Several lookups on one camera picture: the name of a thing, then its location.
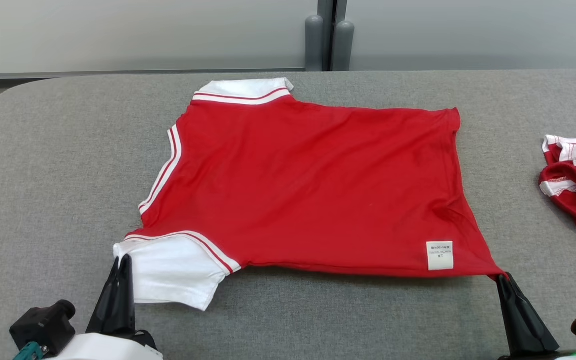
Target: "red stripe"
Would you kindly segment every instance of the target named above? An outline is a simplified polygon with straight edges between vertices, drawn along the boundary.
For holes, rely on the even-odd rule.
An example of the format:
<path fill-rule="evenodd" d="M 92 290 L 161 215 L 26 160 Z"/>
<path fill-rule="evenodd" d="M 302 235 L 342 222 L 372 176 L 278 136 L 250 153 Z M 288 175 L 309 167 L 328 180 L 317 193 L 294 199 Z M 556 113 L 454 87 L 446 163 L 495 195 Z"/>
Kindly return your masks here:
<path fill-rule="evenodd" d="M 217 260 L 219 260 L 219 262 L 222 263 L 223 266 L 225 266 L 226 269 L 228 269 L 228 271 L 229 271 L 231 274 L 233 273 L 233 268 L 231 268 L 228 264 L 226 264 L 226 262 L 225 262 L 224 260 L 222 260 L 219 256 L 217 256 L 217 254 L 213 251 L 213 249 L 210 248 L 210 246 L 208 246 L 208 244 L 206 244 L 206 243 L 204 242 L 204 240 L 199 239 L 199 237 L 196 237 L 196 236 L 194 236 L 194 235 L 185 234 L 185 233 L 184 233 L 184 235 L 187 235 L 188 237 L 192 237 L 193 239 L 197 239 L 200 243 L 204 244 L 204 246 L 206 246 L 206 248 L 208 248 L 208 250 L 210 250 L 210 252 L 212 253 L 212 255 L 214 255 L 214 257 L 217 258 Z"/>
<path fill-rule="evenodd" d="M 282 91 L 282 90 L 288 90 L 288 88 L 279 88 L 279 89 L 274 89 L 273 91 L 265 94 L 264 96 L 261 97 L 238 97 L 238 96 L 226 96 L 226 95 L 217 95 L 214 93 L 205 93 L 205 92 L 196 92 L 194 93 L 194 95 L 203 95 L 203 96 L 214 96 L 215 98 L 227 98 L 227 99 L 239 99 L 239 100 L 262 100 L 263 98 L 267 98 L 270 95 L 278 92 L 278 91 Z"/>
<path fill-rule="evenodd" d="M 143 205 L 141 205 L 139 207 L 139 209 L 145 207 L 146 205 L 148 205 L 148 203 L 151 202 L 151 200 L 153 199 L 153 196 L 155 196 L 155 193 L 157 192 L 157 188 L 160 187 L 160 184 L 162 183 L 163 178 L 166 176 L 167 171 L 169 170 L 170 166 L 175 162 L 175 158 L 177 157 L 177 142 L 175 141 L 175 133 L 172 131 L 172 129 L 170 129 L 168 131 L 170 132 L 170 139 L 172 139 L 172 146 L 173 146 L 172 160 L 170 160 L 170 162 L 166 166 L 166 169 L 161 173 L 161 177 L 159 178 L 155 187 L 153 187 L 154 190 L 150 194 L 148 200 L 146 200 L 146 202 Z"/>
<path fill-rule="evenodd" d="M 191 235 L 191 234 L 187 234 L 185 232 L 180 232 L 178 235 L 186 235 L 188 237 L 192 237 L 193 239 L 197 240 L 198 242 L 202 243 L 203 246 L 205 246 L 206 248 L 208 248 L 208 250 L 210 250 L 210 253 L 212 255 L 214 255 L 215 259 L 219 260 L 220 263 L 223 264 L 224 267 L 226 267 L 226 269 L 228 269 L 228 271 L 232 274 L 233 273 L 233 268 L 231 268 L 224 260 L 221 259 L 221 257 L 219 257 L 215 251 L 213 251 L 212 248 L 210 248 L 210 246 L 208 246 L 208 244 L 206 244 L 206 242 L 202 239 L 199 239 L 199 237 L 196 237 L 195 235 Z M 153 241 L 153 240 L 157 240 L 157 239 L 161 239 L 161 237 L 158 237 L 157 239 L 146 239 L 145 237 L 139 237 L 139 236 L 135 236 L 135 235 L 131 235 L 130 238 L 124 239 L 123 241 L 128 241 L 128 240 L 132 240 L 132 239 L 140 239 L 140 240 L 145 240 L 147 242 Z"/>

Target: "care label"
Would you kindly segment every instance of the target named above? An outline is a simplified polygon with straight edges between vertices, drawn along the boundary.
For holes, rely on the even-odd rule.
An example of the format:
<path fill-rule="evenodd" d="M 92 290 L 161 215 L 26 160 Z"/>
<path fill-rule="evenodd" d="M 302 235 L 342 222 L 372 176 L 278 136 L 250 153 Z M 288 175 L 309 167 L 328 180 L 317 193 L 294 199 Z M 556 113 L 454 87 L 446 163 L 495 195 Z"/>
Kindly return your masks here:
<path fill-rule="evenodd" d="M 428 241 L 428 270 L 448 270 L 455 268 L 452 241 Z"/>

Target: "gray post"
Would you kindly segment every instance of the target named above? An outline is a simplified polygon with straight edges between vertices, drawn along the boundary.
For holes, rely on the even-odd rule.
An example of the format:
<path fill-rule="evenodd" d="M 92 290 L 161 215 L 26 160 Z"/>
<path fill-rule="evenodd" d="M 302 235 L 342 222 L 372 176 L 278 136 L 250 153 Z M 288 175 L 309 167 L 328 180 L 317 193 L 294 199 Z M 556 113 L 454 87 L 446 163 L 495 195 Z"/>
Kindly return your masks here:
<path fill-rule="evenodd" d="M 322 71 L 324 19 L 319 15 L 306 19 L 306 71 Z"/>
<path fill-rule="evenodd" d="M 334 27 L 332 45 L 332 71 L 349 71 L 350 54 L 353 50 L 355 25 L 350 21 L 339 22 Z"/>

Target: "white sleeve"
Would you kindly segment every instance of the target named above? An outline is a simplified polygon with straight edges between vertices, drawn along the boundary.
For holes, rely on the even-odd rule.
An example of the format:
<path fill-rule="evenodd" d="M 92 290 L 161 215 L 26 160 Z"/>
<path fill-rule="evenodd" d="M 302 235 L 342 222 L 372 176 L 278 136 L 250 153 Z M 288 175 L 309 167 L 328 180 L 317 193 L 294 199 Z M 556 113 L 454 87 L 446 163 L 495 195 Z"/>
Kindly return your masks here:
<path fill-rule="evenodd" d="M 114 244 L 115 257 L 130 254 L 135 303 L 183 303 L 205 311 L 226 273 L 183 235 Z"/>

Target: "gray table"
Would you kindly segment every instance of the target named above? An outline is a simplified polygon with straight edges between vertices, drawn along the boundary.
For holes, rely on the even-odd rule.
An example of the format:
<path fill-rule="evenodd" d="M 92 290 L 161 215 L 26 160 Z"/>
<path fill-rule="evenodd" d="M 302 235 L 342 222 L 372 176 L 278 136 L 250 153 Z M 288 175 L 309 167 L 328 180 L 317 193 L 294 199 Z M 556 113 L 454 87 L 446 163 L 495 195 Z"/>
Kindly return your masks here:
<path fill-rule="evenodd" d="M 85 330 L 112 244 L 169 159 L 167 129 L 210 80 L 287 76 L 298 100 L 458 107 L 466 197 L 496 262 L 563 348 L 576 347 L 576 228 L 537 186 L 545 134 L 576 138 L 576 71 L 104 75 L 0 96 L 0 360 L 28 308 L 68 299 Z M 494 282 L 247 268 L 206 312 L 137 305 L 167 360 L 496 359 L 507 352 Z"/>

